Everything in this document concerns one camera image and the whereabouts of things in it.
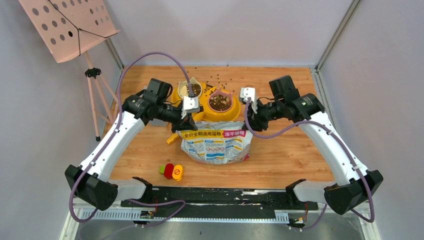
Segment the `yellow plastic scoop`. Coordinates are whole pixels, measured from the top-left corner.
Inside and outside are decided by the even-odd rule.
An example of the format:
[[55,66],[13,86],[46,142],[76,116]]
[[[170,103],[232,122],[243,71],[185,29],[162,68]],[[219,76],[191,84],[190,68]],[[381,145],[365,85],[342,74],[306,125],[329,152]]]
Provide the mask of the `yellow plastic scoop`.
[[166,143],[168,145],[173,144],[180,136],[177,133],[173,133],[167,140]]

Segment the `pet food bag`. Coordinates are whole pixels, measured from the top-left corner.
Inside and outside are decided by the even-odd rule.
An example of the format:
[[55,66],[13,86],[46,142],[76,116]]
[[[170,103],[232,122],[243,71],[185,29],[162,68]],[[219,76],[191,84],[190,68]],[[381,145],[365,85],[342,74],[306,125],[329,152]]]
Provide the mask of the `pet food bag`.
[[242,121],[196,123],[197,130],[178,131],[181,150],[192,160],[210,165],[243,162],[250,156],[253,134]]

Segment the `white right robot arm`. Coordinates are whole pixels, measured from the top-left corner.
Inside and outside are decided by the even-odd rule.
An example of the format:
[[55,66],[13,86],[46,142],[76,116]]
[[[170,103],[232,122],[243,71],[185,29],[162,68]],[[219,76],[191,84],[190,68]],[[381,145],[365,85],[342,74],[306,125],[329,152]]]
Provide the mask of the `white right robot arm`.
[[300,179],[285,190],[286,204],[298,209],[305,202],[326,204],[343,215],[368,201],[374,209],[373,194],[384,178],[378,170],[369,170],[345,144],[312,93],[301,95],[289,75],[269,82],[272,99],[262,103],[253,87],[243,87],[239,100],[245,104],[243,129],[261,139],[270,139],[299,127],[315,144],[327,162],[334,181]]

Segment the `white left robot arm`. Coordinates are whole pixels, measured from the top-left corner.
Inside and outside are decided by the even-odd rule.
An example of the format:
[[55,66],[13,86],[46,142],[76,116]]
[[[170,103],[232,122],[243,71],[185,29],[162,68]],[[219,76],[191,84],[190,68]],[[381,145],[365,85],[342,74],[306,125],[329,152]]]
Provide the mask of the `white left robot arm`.
[[122,112],[95,150],[79,166],[69,165],[65,178],[71,197],[78,197],[99,211],[107,210],[114,202],[134,199],[140,206],[149,206],[153,193],[148,183],[138,177],[112,181],[111,173],[133,138],[152,120],[171,124],[171,130],[196,130],[192,113],[203,108],[196,96],[184,96],[178,106],[167,103],[172,85],[151,79],[147,88],[127,97]]

